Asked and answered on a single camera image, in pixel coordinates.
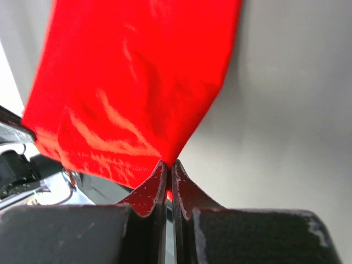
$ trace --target red fabric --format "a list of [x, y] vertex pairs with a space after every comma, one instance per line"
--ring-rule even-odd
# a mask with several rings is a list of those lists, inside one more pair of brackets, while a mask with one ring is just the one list
[[135, 188], [222, 87], [240, 0], [59, 0], [23, 124], [68, 169]]

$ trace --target black machine part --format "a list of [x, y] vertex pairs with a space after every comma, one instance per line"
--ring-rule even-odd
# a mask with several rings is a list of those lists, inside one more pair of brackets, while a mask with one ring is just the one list
[[28, 161], [14, 150], [0, 155], [0, 199], [10, 195], [35, 190], [40, 180], [60, 172], [60, 162], [43, 155], [36, 155]]
[[0, 263], [163, 264], [166, 191], [175, 263], [341, 263], [319, 218], [301, 210], [228, 210], [177, 161], [114, 206], [18, 207], [0, 221]]

